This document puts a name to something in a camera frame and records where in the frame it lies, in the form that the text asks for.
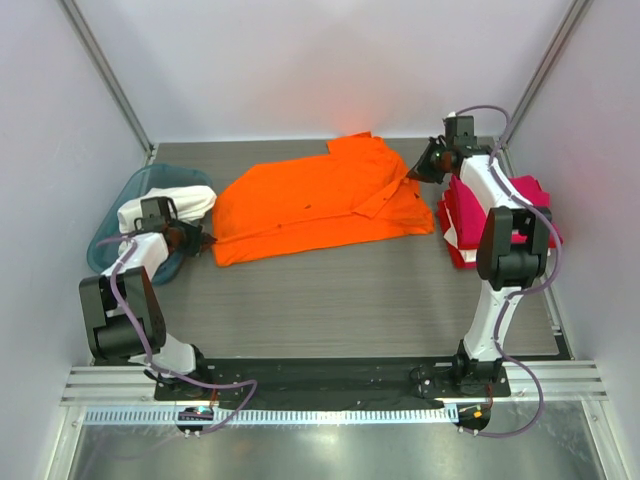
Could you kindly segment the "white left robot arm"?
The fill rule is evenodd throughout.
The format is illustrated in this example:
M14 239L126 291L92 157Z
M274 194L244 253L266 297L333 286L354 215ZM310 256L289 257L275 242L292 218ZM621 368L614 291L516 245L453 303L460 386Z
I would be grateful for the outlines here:
M177 254L198 256L215 239L201 226L179 220L102 240L123 246L114 263L79 284L90 351L107 362L145 366L160 384L177 383L188 398L205 397L212 375L200 350L168 333L152 278Z

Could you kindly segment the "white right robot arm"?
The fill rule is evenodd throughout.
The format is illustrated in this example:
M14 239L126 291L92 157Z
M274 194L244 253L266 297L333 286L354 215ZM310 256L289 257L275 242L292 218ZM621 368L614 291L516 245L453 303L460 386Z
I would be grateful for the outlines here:
M490 154L431 137L408 177L440 183L457 175L474 194L486 220L476 253L481 294L469 331L449 369L434 373L466 396L499 382L506 359L502 337L518 303L546 269L555 232L548 209L534 206L513 186Z

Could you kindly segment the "orange shirt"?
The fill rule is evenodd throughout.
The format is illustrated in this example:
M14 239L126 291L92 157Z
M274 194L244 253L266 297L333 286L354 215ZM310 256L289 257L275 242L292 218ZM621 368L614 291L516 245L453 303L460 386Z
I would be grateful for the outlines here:
M418 182L382 138L363 132L327 149L257 164L219 195L212 210L218 266L434 232Z

